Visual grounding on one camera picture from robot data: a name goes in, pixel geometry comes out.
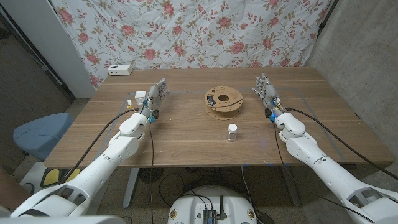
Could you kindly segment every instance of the floral curtain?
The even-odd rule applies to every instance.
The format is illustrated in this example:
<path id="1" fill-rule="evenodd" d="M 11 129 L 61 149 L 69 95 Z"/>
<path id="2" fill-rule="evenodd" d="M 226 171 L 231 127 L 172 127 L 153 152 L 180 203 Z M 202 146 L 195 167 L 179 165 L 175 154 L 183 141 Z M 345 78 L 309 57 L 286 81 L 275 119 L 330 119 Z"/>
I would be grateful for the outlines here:
<path id="1" fill-rule="evenodd" d="M 329 0 L 52 0 L 91 83 L 134 69 L 301 66 Z"/>

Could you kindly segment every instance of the white bottle cap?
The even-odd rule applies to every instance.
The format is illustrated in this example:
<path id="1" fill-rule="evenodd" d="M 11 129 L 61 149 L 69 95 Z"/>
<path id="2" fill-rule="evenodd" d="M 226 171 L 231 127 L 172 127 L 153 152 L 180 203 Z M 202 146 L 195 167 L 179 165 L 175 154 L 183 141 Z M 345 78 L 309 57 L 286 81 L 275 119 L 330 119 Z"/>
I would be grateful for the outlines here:
<path id="1" fill-rule="evenodd" d="M 230 132 L 230 133 L 236 133 L 237 130 L 238 130 L 238 127 L 236 124 L 230 124 L 228 126 L 228 132 Z"/>

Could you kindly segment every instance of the small white box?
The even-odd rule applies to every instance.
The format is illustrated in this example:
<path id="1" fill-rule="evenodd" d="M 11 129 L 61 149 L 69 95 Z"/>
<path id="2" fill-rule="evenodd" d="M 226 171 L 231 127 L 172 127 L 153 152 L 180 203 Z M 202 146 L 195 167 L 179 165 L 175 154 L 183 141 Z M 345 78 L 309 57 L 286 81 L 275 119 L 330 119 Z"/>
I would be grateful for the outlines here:
<path id="1" fill-rule="evenodd" d="M 130 75 L 132 65 L 110 65 L 108 72 L 110 75 Z"/>
<path id="2" fill-rule="evenodd" d="M 137 91 L 136 92 L 136 102 L 138 105 L 142 105 L 145 100 L 146 91 Z"/>

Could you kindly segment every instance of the wooden table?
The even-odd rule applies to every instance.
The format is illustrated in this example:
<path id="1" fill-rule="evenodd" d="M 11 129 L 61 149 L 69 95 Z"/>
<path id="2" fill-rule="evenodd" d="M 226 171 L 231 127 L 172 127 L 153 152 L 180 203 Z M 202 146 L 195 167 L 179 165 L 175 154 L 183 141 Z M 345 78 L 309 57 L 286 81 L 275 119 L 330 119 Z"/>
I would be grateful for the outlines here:
<path id="1" fill-rule="evenodd" d="M 104 125 L 127 109 L 127 99 L 135 102 L 135 91 L 148 90 L 163 77 L 167 79 L 168 89 L 172 92 L 160 108 L 159 119 L 151 124 L 154 167 L 281 165 L 273 124 L 264 116 L 262 101 L 251 91 L 256 77 L 261 76 L 262 72 L 268 74 L 286 107 L 316 116 L 374 162 L 387 164 L 394 160 L 387 147 L 314 68 L 217 68 L 136 70 L 130 76 L 108 77 L 45 160 L 45 166 L 58 169 L 72 167 Z M 215 86 L 230 86 L 242 93 L 243 108 L 237 118 L 218 121 L 207 115 L 204 94 Z M 364 163 L 317 123 L 301 114 L 292 113 L 303 121 L 307 132 L 336 162 Z M 124 115 L 106 130 L 81 163 L 82 167 L 106 149 L 121 122 L 129 116 L 131 114 Z M 238 125 L 235 142 L 226 140 L 230 123 Z M 150 167 L 152 148 L 149 130 L 146 130 L 146 134 L 137 153 L 121 166 Z M 278 141 L 285 163 L 303 165 L 287 152 L 280 139 Z"/>

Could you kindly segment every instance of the yellow component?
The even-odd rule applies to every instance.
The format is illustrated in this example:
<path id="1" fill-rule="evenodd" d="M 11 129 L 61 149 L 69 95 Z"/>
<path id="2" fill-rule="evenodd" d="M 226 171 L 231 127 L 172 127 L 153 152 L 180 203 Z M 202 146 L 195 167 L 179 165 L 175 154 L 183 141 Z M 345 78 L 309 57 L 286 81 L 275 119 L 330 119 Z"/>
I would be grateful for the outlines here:
<path id="1" fill-rule="evenodd" d="M 45 176 L 43 186 L 47 186 L 49 184 L 54 184 L 58 182 L 59 175 L 60 175 L 59 170 L 51 170 L 50 172 L 48 172 L 48 174 Z"/>
<path id="2" fill-rule="evenodd" d="M 80 169 L 75 169 L 75 171 L 73 171 L 72 175 L 67 179 L 67 182 L 70 180 L 73 180 L 73 178 L 75 178 L 79 173 L 80 173 Z"/>

